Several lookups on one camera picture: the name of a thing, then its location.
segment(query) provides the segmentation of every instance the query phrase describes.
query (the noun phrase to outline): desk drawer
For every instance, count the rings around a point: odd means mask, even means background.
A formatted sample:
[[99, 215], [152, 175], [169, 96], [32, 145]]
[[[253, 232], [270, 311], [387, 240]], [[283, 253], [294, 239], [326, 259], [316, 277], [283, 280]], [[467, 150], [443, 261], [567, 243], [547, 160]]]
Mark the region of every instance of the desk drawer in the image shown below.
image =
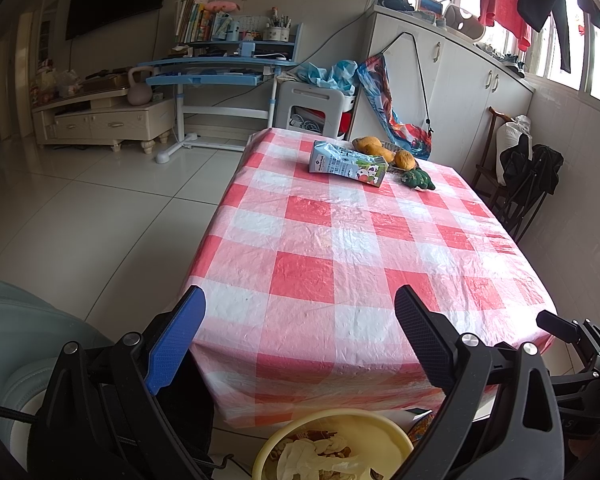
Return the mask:
[[90, 114], [91, 135], [94, 139], [149, 140], [147, 112], [107, 112]]
[[87, 116], [56, 118], [56, 137], [58, 139], [91, 139], [91, 128]]

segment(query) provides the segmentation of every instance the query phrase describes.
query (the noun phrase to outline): white stool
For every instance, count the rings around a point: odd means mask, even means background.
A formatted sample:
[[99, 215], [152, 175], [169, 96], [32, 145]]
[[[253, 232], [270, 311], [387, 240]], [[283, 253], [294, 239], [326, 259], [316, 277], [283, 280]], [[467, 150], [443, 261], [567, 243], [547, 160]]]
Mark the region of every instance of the white stool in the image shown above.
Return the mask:
[[324, 113], [322, 131], [309, 130], [311, 133], [336, 139], [340, 128], [340, 118], [343, 112], [353, 108], [355, 97], [348, 97], [340, 90], [319, 88], [307, 83], [285, 81], [280, 85], [278, 103], [276, 105], [276, 128], [284, 128], [295, 132], [307, 132], [306, 128], [293, 126], [292, 108], [294, 106], [310, 108]]

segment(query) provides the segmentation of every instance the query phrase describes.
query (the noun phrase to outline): bag strap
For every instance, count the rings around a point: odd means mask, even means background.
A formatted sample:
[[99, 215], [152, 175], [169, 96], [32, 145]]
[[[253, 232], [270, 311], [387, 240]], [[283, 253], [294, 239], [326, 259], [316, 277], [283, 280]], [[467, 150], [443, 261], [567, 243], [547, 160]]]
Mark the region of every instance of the bag strap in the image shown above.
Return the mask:
[[405, 31], [401, 32], [400, 34], [398, 34], [391, 43], [389, 43], [386, 47], [384, 47], [384, 49], [382, 49], [380, 51], [380, 54], [384, 54], [385, 51], [390, 46], [392, 46], [392, 44], [394, 44], [396, 41], [398, 41], [402, 37], [403, 34], [407, 34], [408, 36], [411, 36], [411, 39], [413, 40], [413, 47], [416, 50], [416, 61], [418, 62], [418, 72], [420, 72], [420, 85], [422, 86], [422, 97], [424, 99], [424, 110], [427, 115], [427, 120], [426, 120], [427, 133], [429, 134], [429, 137], [430, 137], [434, 131], [431, 129], [431, 120], [429, 119], [429, 107], [427, 106], [427, 93], [424, 89], [424, 78], [422, 76], [422, 67], [420, 66], [420, 57], [418, 56], [418, 42], [416, 41], [416, 37], [413, 34], [411, 34], [410, 32], [407, 32], [405, 30]]

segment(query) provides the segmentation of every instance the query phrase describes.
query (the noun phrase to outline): checkered tablecloth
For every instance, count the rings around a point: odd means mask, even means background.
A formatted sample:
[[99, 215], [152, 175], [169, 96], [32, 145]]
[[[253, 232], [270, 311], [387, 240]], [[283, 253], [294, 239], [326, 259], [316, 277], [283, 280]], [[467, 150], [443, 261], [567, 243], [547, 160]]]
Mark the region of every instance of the checkered tablecloth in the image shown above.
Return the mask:
[[191, 351], [230, 424], [439, 406], [395, 319], [406, 283], [459, 333], [544, 349], [549, 294], [453, 169], [420, 163], [435, 191], [309, 173], [318, 138], [254, 135], [189, 272], [206, 295]]

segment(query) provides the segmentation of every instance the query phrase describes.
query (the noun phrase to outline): silver screw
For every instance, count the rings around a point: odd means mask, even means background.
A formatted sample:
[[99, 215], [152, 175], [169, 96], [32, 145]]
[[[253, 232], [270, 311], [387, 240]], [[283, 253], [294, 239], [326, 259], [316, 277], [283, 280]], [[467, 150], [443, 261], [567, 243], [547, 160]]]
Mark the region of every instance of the silver screw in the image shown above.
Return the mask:
[[474, 334], [462, 334], [462, 342], [467, 346], [478, 346], [480, 340]]
[[66, 345], [62, 347], [62, 351], [65, 354], [71, 355], [78, 349], [78, 343], [75, 341], [69, 341]]
[[533, 343], [524, 343], [522, 349], [529, 355], [536, 355], [538, 353], [538, 347]]
[[140, 342], [140, 334], [138, 332], [129, 332], [122, 338], [122, 342], [126, 346], [136, 346]]

